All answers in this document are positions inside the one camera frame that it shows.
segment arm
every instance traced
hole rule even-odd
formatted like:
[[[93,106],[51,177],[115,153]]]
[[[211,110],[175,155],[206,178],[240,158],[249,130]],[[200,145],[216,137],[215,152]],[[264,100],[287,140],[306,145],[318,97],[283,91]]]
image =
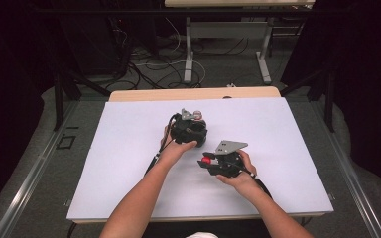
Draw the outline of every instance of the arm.
[[[142,237],[167,173],[181,155],[194,146],[196,146],[196,142],[181,145],[170,143],[161,153],[158,162],[116,206],[107,220],[100,238]]]
[[[256,174],[256,168],[250,163],[249,155],[239,151],[245,167]],[[233,186],[237,192],[250,201],[258,210],[271,237],[313,237],[305,228],[291,218],[274,202],[247,173],[236,178],[217,176],[222,182]]]

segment forearm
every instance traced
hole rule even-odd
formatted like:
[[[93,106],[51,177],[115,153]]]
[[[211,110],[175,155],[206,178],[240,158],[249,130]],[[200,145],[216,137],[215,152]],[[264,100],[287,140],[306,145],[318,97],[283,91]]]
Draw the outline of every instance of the forearm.
[[[261,189],[246,197],[258,210],[271,237],[313,237]]]
[[[100,237],[141,237],[169,169],[170,166],[155,164],[119,202]]]

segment desk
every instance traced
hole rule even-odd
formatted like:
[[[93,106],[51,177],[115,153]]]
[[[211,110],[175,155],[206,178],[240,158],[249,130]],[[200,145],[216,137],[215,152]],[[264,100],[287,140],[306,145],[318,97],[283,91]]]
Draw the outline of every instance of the desk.
[[[315,0],[166,0],[167,7],[277,7],[313,5]],[[271,84],[271,77],[265,63],[265,54],[271,38],[274,19],[268,22],[192,22],[187,18],[187,62],[184,82],[191,82],[193,51],[192,38],[251,38],[262,39],[261,51],[256,52],[264,83]]]
[[[202,112],[207,140],[171,169],[152,221],[259,218],[234,188],[198,166],[202,152],[213,152],[220,140],[249,144],[244,150],[259,178],[289,214],[318,216],[333,211],[287,101],[275,87],[166,89],[112,93],[67,219],[106,221],[141,179],[158,150],[164,126],[182,108]]]

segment black mechanical object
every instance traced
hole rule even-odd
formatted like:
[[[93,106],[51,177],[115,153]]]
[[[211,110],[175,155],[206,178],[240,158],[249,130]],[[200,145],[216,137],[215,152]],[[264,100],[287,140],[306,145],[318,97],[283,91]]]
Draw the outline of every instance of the black mechanical object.
[[[263,184],[255,174],[247,170],[240,154],[236,152],[247,146],[247,143],[221,141],[215,149],[215,153],[202,153],[203,158],[197,163],[201,168],[208,169],[212,176],[222,175],[228,178],[235,178],[240,175],[240,173],[245,172],[272,198],[265,184]]]
[[[173,118],[175,122],[171,126],[170,135],[176,143],[197,141],[197,147],[201,147],[205,143],[208,131],[200,111],[189,113],[185,109],[182,109],[182,115],[177,113]]]

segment hand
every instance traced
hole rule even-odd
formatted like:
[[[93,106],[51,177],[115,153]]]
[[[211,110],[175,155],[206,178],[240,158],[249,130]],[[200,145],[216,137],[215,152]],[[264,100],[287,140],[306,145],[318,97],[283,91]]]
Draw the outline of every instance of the hand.
[[[256,168],[250,163],[249,155],[242,150],[238,150],[237,153],[239,153],[240,157],[242,158],[246,169],[251,173],[257,175]],[[240,173],[240,175],[238,175],[236,178],[228,178],[222,175],[217,175],[216,177],[225,184],[233,186],[237,192],[246,198],[248,198],[248,195],[253,189],[260,189],[259,185],[253,180],[253,178],[245,172]]]
[[[163,144],[164,137],[160,141],[160,144]],[[158,163],[164,163],[164,165],[168,166],[169,168],[172,167],[182,156],[182,154],[193,147],[195,147],[197,144],[197,141],[192,141],[184,144],[178,144],[174,141],[172,141],[172,137],[169,134],[167,135],[166,145],[165,149],[162,151]]]

